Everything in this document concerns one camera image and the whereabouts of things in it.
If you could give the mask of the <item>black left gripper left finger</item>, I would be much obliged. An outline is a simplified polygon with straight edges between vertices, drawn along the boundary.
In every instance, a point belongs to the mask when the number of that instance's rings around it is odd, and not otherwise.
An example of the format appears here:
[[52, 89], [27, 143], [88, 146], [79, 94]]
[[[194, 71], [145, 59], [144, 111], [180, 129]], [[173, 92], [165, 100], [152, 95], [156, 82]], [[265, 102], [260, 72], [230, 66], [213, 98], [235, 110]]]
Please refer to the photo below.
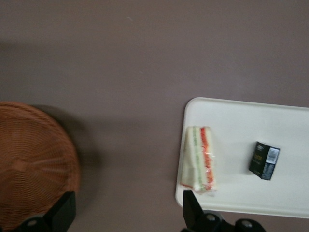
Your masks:
[[65, 192], [42, 216], [32, 217], [17, 227], [17, 232], [67, 232], [76, 217], [76, 194]]

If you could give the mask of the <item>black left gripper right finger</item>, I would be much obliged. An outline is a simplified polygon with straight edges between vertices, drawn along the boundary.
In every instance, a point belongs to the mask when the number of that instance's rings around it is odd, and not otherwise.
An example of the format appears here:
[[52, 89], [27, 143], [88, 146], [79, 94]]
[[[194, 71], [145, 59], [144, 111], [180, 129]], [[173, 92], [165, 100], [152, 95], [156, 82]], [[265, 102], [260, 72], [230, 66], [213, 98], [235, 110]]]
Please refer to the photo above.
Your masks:
[[216, 211], [203, 210], [191, 190], [183, 192], [183, 232], [264, 232], [264, 227], [255, 220], [241, 218], [230, 224]]

